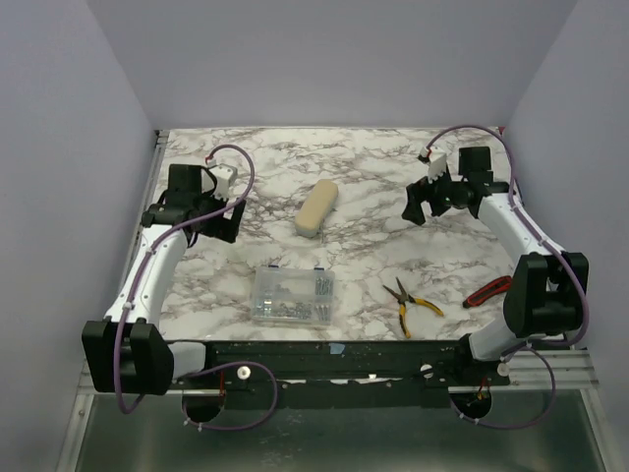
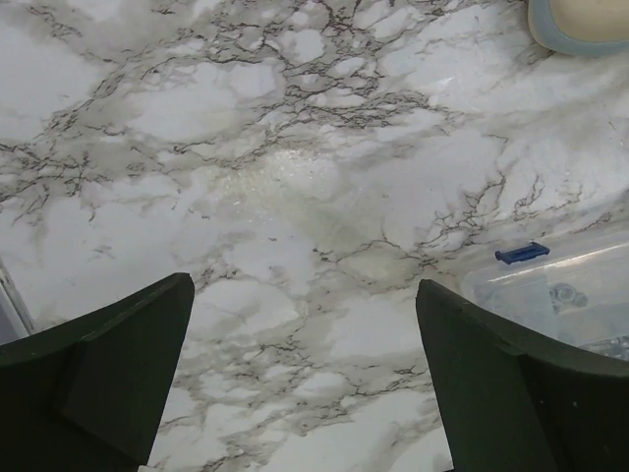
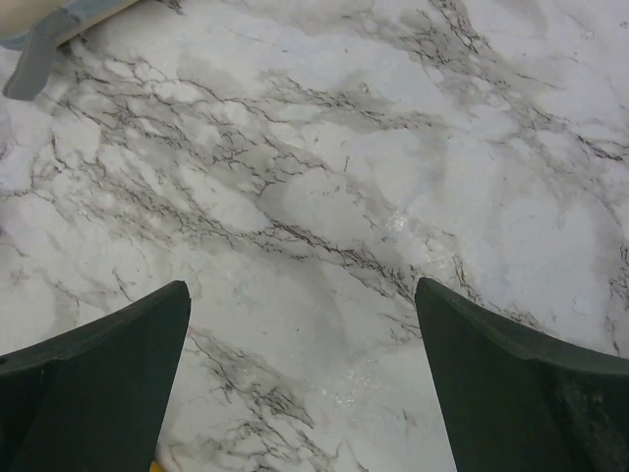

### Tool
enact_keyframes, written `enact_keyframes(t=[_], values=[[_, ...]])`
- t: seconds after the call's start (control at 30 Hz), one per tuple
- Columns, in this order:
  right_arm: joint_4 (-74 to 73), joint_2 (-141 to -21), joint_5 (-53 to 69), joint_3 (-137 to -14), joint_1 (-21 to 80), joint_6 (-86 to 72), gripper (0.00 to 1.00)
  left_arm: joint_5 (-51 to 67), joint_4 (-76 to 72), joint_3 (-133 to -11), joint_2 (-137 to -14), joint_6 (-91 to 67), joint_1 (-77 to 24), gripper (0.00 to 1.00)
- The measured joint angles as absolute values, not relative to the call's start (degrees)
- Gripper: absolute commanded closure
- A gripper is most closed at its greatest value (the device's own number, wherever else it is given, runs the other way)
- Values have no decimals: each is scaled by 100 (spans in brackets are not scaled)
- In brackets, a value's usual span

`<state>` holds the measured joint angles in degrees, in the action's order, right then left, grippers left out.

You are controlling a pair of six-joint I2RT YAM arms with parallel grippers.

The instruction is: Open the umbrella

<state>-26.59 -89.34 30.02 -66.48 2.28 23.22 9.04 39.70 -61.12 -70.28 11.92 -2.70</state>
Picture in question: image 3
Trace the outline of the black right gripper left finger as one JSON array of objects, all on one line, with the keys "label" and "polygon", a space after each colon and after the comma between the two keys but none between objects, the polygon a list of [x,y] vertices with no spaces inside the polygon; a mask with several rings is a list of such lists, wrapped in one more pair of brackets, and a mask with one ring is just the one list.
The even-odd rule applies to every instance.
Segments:
[{"label": "black right gripper left finger", "polygon": [[1,357],[4,471],[147,471],[191,315],[173,281]]}]

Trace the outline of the beige umbrella case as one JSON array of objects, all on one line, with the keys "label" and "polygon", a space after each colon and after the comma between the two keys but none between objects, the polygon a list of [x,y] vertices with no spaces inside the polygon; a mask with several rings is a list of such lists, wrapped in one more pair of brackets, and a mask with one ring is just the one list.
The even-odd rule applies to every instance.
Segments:
[{"label": "beige umbrella case", "polygon": [[1,46],[21,53],[3,87],[3,95],[19,101],[34,100],[47,84],[61,44],[135,3],[135,0],[3,1]]}]

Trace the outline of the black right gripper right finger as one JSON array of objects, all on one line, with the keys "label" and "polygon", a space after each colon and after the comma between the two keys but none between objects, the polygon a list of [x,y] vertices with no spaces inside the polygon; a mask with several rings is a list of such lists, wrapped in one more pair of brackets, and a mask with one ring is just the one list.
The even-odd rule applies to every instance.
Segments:
[{"label": "black right gripper right finger", "polygon": [[460,471],[625,471],[628,362],[423,277],[416,310]]}]

